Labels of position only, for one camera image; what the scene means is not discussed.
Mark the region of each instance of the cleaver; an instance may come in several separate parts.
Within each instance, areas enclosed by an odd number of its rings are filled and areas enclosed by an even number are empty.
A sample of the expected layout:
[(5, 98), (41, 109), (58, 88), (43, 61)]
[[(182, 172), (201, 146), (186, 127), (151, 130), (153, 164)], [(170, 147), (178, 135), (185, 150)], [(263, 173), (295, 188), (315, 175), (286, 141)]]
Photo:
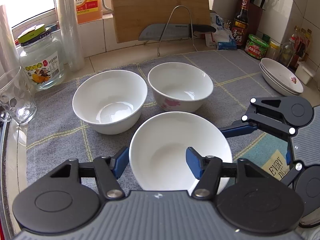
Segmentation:
[[(159, 41), (164, 30), (165, 23), (151, 24), (146, 27), (139, 36), (139, 41)], [(207, 33), (215, 32), (216, 29), (210, 25), (193, 24), (193, 31)], [(191, 24), (168, 24), (163, 35), (164, 40), (178, 40), (181, 38), (191, 38)]]

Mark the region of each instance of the glass cup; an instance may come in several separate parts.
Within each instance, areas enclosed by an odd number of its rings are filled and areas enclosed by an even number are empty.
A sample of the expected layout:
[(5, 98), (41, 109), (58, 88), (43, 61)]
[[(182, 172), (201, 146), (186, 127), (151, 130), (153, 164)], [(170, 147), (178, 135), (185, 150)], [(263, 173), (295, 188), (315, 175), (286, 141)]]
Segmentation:
[(0, 115), (0, 121), (8, 122), (13, 118), (24, 125), (32, 119), (37, 108), (30, 88), (31, 84), (21, 67), (9, 70), (0, 77), (0, 111), (3, 108), (10, 115)]

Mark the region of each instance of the green tin can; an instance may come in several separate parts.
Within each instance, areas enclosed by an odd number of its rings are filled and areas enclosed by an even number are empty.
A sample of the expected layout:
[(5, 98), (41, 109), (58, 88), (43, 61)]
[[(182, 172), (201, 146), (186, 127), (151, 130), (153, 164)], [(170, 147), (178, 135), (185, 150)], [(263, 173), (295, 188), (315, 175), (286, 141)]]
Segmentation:
[(251, 57), (262, 59), (269, 48), (268, 43), (255, 35), (249, 34), (244, 51)]

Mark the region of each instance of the yellow lid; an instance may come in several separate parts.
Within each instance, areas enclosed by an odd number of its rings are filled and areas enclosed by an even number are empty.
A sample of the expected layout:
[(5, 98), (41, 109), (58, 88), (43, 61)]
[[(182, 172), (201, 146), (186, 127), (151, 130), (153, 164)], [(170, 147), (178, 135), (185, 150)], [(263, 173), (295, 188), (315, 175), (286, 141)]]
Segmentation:
[(279, 47), (280, 47), (278, 44), (275, 44), (273, 41), (270, 41), (269, 45), (271, 47), (273, 47), (274, 49), (279, 49)]
[(21, 33), (18, 37), (18, 41), (19, 43), (25, 43), (43, 32), (45, 32), (44, 24), (32, 26)]

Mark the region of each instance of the wooden cutting board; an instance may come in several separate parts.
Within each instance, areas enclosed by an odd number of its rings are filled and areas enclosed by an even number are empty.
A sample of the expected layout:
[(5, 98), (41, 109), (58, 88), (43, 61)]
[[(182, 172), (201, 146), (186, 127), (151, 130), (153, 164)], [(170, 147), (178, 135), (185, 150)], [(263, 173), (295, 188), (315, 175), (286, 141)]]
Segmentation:
[[(189, 8), (193, 24), (210, 25), (209, 0), (111, 0), (117, 42), (135, 41), (145, 27), (166, 23), (174, 7)], [(190, 23), (185, 8), (177, 8), (170, 23)]]

